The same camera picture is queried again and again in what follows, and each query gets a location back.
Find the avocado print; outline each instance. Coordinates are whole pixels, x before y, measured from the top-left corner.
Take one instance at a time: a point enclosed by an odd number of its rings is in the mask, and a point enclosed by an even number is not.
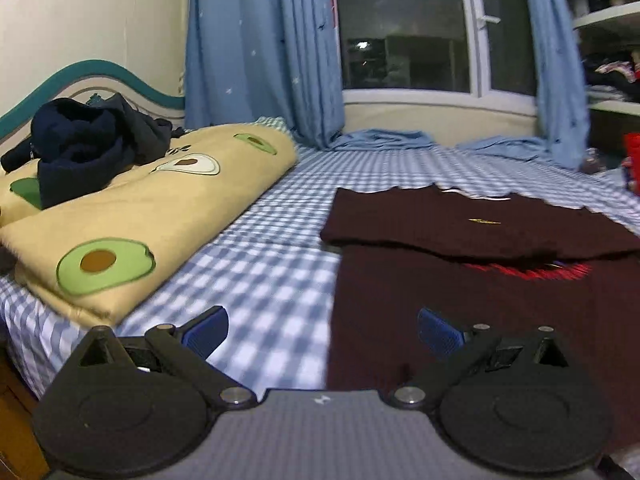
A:
[[[244,140],[244,142],[248,142],[255,148],[262,150],[267,153],[271,153],[271,155],[277,155],[277,150],[271,146],[266,140],[261,139],[257,135],[253,134],[235,134],[234,137],[238,140]]]
[[[22,197],[37,209],[42,209],[40,202],[40,183],[34,176],[21,178],[11,183],[9,190],[17,196]]]
[[[56,269],[58,285],[82,296],[134,282],[154,270],[149,248],[135,240],[100,238],[78,245],[62,257]]]
[[[199,175],[217,175],[220,173],[220,164],[212,156],[204,155],[203,153],[190,153],[184,157],[160,164],[154,171],[180,171],[181,173]]]

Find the headboard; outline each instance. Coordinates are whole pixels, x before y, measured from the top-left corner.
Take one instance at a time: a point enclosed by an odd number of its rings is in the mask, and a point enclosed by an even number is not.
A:
[[[0,117],[0,155],[29,135],[31,118],[47,101],[71,97],[84,103],[94,94],[107,98],[116,92],[141,112],[168,119],[175,126],[184,123],[184,97],[159,92],[111,61],[88,59],[59,70]]]

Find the gray textured panel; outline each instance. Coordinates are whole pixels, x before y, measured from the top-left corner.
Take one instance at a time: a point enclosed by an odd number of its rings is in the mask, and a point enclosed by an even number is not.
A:
[[[277,390],[222,415],[188,458],[151,480],[499,480],[446,446],[427,416],[369,392]],[[567,480],[596,480],[591,471]]]

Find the blue and white checkered bed sheet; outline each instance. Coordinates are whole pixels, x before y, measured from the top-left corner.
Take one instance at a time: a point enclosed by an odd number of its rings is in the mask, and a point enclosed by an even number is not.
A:
[[[227,340],[210,362],[250,387],[321,388],[338,254],[318,234],[335,189],[373,192],[437,183],[499,196],[517,192],[567,207],[587,206],[640,234],[640,199],[604,178],[456,149],[316,152],[215,240],[205,245],[115,330],[140,335],[180,325],[214,304],[230,317]],[[83,335],[18,286],[0,278],[0,316],[10,352],[41,396]]]

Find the window handle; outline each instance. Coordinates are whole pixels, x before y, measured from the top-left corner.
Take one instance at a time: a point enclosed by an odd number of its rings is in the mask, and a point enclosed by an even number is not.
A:
[[[478,28],[485,28],[487,23],[495,23],[497,25],[502,21],[501,18],[497,16],[479,16],[478,17]]]

